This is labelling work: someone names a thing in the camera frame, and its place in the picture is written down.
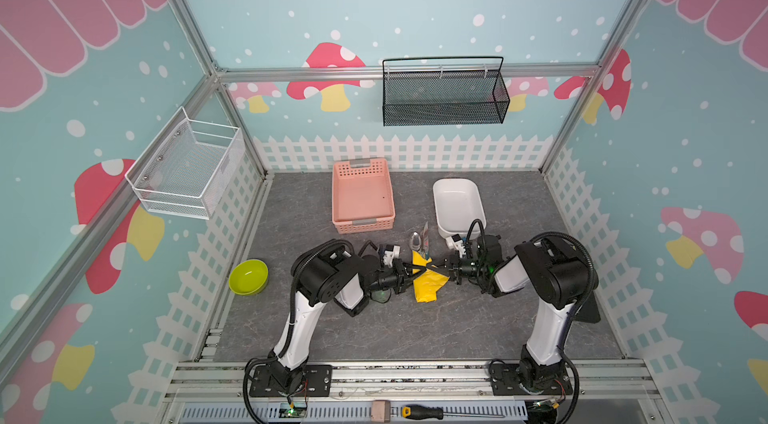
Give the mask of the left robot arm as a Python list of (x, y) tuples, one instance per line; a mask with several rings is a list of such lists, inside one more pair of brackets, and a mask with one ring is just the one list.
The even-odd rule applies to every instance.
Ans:
[(291, 268), (289, 314), (280, 339), (265, 358), (245, 366), (242, 395), (252, 398), (328, 397), (333, 367), (311, 364), (309, 351), (322, 311), (333, 302), (359, 315), (373, 291), (413, 283), (427, 267), (404, 263), (382, 266), (373, 254), (357, 252), (344, 239), (332, 239), (303, 254)]

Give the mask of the fork with teal handle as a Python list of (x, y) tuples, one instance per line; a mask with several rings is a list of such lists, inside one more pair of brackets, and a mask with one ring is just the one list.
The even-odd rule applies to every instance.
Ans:
[(430, 243), (429, 243), (429, 223), (425, 223), (420, 232), (421, 237), (421, 249), (420, 255), (426, 259), (430, 259)]

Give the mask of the yellow paper napkin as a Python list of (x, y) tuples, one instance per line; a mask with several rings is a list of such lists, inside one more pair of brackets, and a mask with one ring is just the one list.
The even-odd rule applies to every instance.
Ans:
[[(431, 259), (424, 259), (420, 253), (412, 252), (412, 263), (428, 265)], [(414, 296), (418, 303), (430, 303), (437, 300), (437, 294), (449, 282), (448, 276), (440, 275), (428, 270), (423, 275), (413, 280)]]

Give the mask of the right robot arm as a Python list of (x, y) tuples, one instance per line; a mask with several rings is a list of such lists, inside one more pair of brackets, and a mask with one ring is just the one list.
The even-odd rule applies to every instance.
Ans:
[(427, 268), (449, 280), (465, 281), (494, 298), (530, 285), (538, 297), (534, 327), (514, 363), (488, 363), (496, 396), (556, 393), (557, 400), (575, 392), (577, 371), (566, 356), (566, 341), (575, 321), (600, 320), (593, 296), (597, 272), (586, 247), (562, 232), (548, 231), (514, 247), (506, 257), (500, 237), (474, 230), (450, 238), (453, 254)]

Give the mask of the spoon with teal handle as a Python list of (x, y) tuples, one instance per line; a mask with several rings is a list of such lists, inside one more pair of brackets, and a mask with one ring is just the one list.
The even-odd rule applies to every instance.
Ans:
[(420, 253), (422, 251), (423, 242), (419, 232), (413, 232), (410, 236), (409, 247), (412, 252)]

